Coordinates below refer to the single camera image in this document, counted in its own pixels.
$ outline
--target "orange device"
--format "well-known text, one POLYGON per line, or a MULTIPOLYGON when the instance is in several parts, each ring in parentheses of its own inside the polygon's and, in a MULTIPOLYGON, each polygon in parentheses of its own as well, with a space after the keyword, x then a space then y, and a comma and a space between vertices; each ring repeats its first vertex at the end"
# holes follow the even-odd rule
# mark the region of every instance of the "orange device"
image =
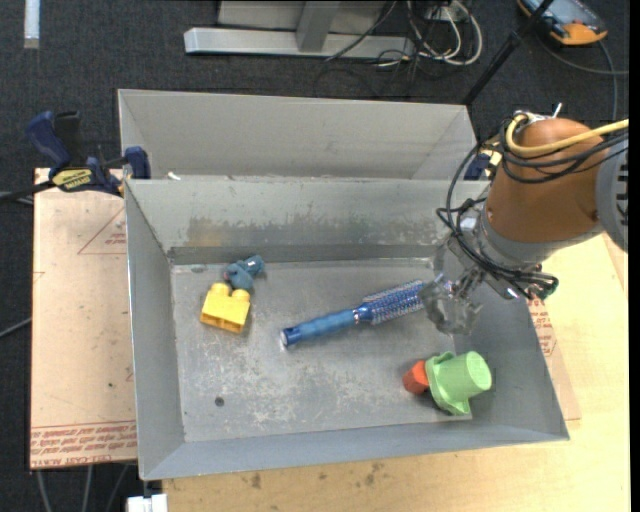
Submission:
MULTIPOLYGON (((541 0, 516 0, 527 16, 541 0)), ((549 36, 565 46, 581 46, 600 41, 607 35, 602 19, 579 0, 554 0, 540 21, 549 28, 549 36)))
POLYGON ((624 119, 590 129, 516 112, 471 152, 467 161, 488 152, 490 183, 480 197, 453 205, 466 161, 458 169, 437 210, 452 234, 436 253, 436 279, 420 292, 440 331, 469 334, 482 283, 506 299, 545 299, 559 281, 542 272, 542 262, 557 249, 606 231, 628 250, 628 126, 624 119))

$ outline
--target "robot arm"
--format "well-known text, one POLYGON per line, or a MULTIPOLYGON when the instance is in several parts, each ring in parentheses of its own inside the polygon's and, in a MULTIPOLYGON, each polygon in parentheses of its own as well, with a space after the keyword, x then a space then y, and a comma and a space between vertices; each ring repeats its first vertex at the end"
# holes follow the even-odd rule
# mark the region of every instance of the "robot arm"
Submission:
POLYGON ((490 185, 453 207, 463 163, 438 211, 451 235, 434 261, 437 278, 421 295, 438 329, 470 332, 481 309, 472 292, 482 282, 506 299, 546 298, 558 280, 541 263, 603 229, 627 251, 627 128, 628 120, 591 130, 516 113, 485 143, 499 160, 490 185))

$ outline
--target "blue hairbrush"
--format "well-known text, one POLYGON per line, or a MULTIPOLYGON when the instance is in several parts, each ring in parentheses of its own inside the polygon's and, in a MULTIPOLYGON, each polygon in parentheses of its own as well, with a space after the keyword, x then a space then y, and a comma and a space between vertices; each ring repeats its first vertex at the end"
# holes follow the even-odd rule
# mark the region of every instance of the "blue hairbrush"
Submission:
POLYGON ((382 292, 369 295, 360 306, 303 322, 283 329, 280 339, 285 347, 309 338, 316 338, 359 325, 362 322, 378 325, 388 320, 413 313, 424 308, 419 297, 423 281, 411 281, 382 292))

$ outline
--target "black floor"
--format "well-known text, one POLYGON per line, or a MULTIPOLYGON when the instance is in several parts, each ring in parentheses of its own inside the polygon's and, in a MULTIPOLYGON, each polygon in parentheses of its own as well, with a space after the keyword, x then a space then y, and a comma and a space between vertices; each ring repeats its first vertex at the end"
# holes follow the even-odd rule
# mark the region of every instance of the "black floor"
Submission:
MULTIPOLYGON (((500 67, 470 107, 479 138, 486 138, 516 109, 563 114, 590 126, 628 117, 630 1, 590 0, 607 24, 604 46, 549 50, 531 34, 500 67), (595 73, 578 69, 558 57, 595 73)), ((48 166, 24 137, 28 121, 43 110, 79 110, 87 149, 119 154, 116 90, 119 88, 234 92, 388 101, 461 103, 505 41, 524 23, 515 0, 474 0, 483 31, 480 59, 453 67, 424 62, 376 69, 348 59, 186 56, 183 33, 211 25, 215 2, 72 0, 42 2, 40 49, 24 49, 24 0, 0 8, 0 191, 30 186, 31 170, 48 166)), ((388 31, 404 30, 399 2, 388 31)), ((33 214, 28 205, 0 203, 0 333, 31 316, 33 214)), ((46 510, 26 459, 30 380, 29 326, 0 338, 0 510, 46 510)), ((88 510, 102 511, 123 466, 94 468, 88 510)), ((77 511, 86 468, 45 476, 54 511, 77 511)), ((139 495, 134 467, 122 481, 112 510, 139 495)))

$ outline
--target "yellow lego block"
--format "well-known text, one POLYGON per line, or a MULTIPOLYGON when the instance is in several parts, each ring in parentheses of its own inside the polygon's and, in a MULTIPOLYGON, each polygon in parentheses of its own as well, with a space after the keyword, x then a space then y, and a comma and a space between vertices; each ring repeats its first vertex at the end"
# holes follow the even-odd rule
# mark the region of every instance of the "yellow lego block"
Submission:
POLYGON ((251 296, 246 290, 234 290, 226 283, 214 283, 202 306, 200 321, 226 329, 241 332, 249 313, 251 296))

